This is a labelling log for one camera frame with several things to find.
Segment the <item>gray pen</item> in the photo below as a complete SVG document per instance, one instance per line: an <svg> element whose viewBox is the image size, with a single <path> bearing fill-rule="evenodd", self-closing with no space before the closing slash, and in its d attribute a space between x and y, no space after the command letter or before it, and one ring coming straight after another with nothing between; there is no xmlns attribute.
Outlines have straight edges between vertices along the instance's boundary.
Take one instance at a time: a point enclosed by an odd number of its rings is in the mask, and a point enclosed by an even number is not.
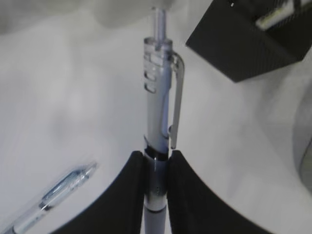
<svg viewBox="0 0 312 234"><path fill-rule="evenodd" d="M1 234L24 234L38 223L51 209L59 205L79 186L85 183L97 169L97 164L92 163L82 166L69 173L55 185L31 209L21 215L8 229Z"/></svg>
<svg viewBox="0 0 312 234"><path fill-rule="evenodd" d="M147 188L144 218L146 234L163 234L167 206L169 148L176 148L184 62L174 52L172 40L166 37L166 10L154 8L153 15L154 35L144 39L144 89L147 100L147 132L144 136ZM168 127L172 73L175 73L176 78L175 106L173 122Z"/></svg>

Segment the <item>white surface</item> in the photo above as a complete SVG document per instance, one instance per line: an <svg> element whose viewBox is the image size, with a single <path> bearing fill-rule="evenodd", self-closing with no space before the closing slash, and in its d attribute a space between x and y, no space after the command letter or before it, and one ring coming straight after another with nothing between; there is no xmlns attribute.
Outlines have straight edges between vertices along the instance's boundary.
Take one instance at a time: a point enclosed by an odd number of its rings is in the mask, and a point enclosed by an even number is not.
<svg viewBox="0 0 312 234"><path fill-rule="evenodd" d="M276 234L310 233L312 197L296 166L312 134L312 53L233 84L179 43L205 11L206 1L196 2L169 17L168 36L186 64L177 147L241 214ZM143 18L108 27L95 19L81 9L0 36L0 227L69 168L97 160L92 179L29 234L54 230L143 147L142 40L150 25Z"/></svg>

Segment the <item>plastic pen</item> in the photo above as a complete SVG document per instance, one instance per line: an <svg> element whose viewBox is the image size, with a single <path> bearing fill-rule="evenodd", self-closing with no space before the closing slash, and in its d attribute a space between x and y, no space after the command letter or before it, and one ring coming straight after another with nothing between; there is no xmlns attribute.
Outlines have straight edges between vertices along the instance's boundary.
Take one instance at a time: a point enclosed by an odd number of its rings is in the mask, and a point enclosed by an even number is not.
<svg viewBox="0 0 312 234"><path fill-rule="evenodd" d="M65 200L72 192L84 184L97 169L97 163L82 166L69 173L58 182L31 209L20 216L8 229L1 234L24 234L54 207Z"/></svg>

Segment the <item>white desk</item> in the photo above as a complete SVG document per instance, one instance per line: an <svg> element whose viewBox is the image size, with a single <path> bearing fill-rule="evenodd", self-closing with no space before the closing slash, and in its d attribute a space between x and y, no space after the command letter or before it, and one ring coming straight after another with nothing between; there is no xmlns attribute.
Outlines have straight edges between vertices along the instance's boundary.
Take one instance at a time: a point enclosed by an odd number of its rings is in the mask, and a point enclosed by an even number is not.
<svg viewBox="0 0 312 234"><path fill-rule="evenodd" d="M310 233L312 197L295 162L312 135L312 53L233 84L179 43L186 38L181 19L192 11L186 6L171 17L168 33L186 63L178 149L250 220L276 234ZM142 149L149 32L145 18L109 28L81 9L0 36L0 227L68 169L97 160L94 177L29 234L54 230L109 186L131 151Z"/></svg>

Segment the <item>pen tip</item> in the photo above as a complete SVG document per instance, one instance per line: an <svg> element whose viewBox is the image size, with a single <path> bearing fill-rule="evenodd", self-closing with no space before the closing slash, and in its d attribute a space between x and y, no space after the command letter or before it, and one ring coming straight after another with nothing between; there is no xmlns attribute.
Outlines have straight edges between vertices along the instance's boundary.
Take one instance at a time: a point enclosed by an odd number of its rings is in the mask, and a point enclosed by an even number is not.
<svg viewBox="0 0 312 234"><path fill-rule="evenodd" d="M96 162L90 163L85 169L85 175L88 177L91 177L97 168L98 168L98 163Z"/></svg>

